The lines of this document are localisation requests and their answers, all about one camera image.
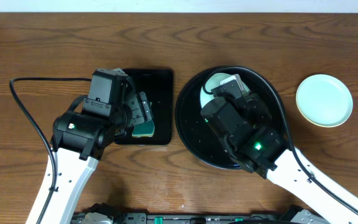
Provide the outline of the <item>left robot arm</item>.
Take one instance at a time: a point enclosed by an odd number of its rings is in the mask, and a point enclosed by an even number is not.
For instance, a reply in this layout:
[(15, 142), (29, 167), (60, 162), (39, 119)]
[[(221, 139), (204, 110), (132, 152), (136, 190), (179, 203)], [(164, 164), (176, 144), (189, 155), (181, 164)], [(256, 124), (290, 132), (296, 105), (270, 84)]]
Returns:
[(44, 179), (28, 223), (70, 223), (80, 195), (103, 155), (126, 128), (153, 118), (146, 94), (78, 97), (53, 124)]

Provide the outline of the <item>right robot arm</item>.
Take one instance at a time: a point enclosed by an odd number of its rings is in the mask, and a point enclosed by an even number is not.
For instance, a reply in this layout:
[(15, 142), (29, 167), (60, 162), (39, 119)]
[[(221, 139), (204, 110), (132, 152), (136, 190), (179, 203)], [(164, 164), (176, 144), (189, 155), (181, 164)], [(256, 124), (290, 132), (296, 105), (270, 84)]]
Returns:
[(241, 169), (286, 189), (329, 223), (358, 223), (358, 198), (293, 145), (280, 97), (200, 92), (201, 116)]

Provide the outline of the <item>green scrubbing sponge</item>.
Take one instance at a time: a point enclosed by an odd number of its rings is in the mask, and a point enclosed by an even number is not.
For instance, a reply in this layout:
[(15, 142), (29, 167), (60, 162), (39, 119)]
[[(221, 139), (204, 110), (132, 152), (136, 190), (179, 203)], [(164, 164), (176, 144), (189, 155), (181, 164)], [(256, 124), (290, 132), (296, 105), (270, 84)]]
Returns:
[(134, 126), (132, 131), (133, 138), (151, 138), (154, 136), (155, 123), (153, 120)]

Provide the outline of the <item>mint plate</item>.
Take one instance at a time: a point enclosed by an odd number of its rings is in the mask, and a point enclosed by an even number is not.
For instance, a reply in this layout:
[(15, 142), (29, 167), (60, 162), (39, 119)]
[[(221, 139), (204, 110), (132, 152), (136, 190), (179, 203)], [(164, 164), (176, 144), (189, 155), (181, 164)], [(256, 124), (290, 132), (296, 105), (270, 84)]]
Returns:
[(316, 74), (304, 79), (295, 95), (296, 106), (310, 123), (333, 128), (345, 123), (353, 110), (348, 87), (336, 77)]
[(216, 73), (211, 76), (204, 85), (204, 89), (200, 90), (200, 105), (203, 108), (208, 102), (214, 99), (213, 95), (207, 94), (205, 91), (212, 92), (213, 88), (221, 86), (229, 81), (236, 80), (238, 84), (241, 84), (240, 90), (243, 94), (249, 93), (250, 89), (248, 86), (241, 80), (239, 74), (230, 75), (227, 73)]

